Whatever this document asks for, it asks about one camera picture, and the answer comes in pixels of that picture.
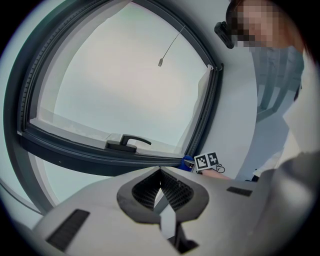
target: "white surface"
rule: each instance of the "white surface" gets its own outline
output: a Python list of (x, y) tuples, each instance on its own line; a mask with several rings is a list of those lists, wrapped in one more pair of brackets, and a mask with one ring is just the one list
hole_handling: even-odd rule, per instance
[(249, 151), (257, 117), (253, 62), (226, 67), (216, 114), (201, 154), (215, 152), (223, 173), (236, 178)]

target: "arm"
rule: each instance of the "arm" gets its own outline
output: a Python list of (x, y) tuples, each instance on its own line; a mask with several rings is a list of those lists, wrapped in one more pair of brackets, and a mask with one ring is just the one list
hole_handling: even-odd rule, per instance
[(204, 175), (204, 176), (217, 178), (217, 179), (223, 179), (223, 180), (231, 180), (229, 177), (224, 176), (223, 174), (221, 174), (215, 170), (212, 170), (212, 169), (202, 170), (201, 172), (202, 172), (202, 175)]

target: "white wall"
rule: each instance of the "white wall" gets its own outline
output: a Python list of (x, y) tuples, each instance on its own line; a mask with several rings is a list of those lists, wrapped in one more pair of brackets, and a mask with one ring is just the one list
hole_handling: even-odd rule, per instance
[[(260, 85), (259, 102), (263, 91), (264, 86)], [(273, 106), (278, 93), (279, 88), (276, 87), (269, 108)], [(255, 169), (260, 168), (272, 155), (283, 149), (289, 132), (283, 114), (293, 103), (295, 94), (294, 91), (288, 91), (278, 111), (256, 124), (249, 152), (236, 177), (237, 180), (251, 180)]]

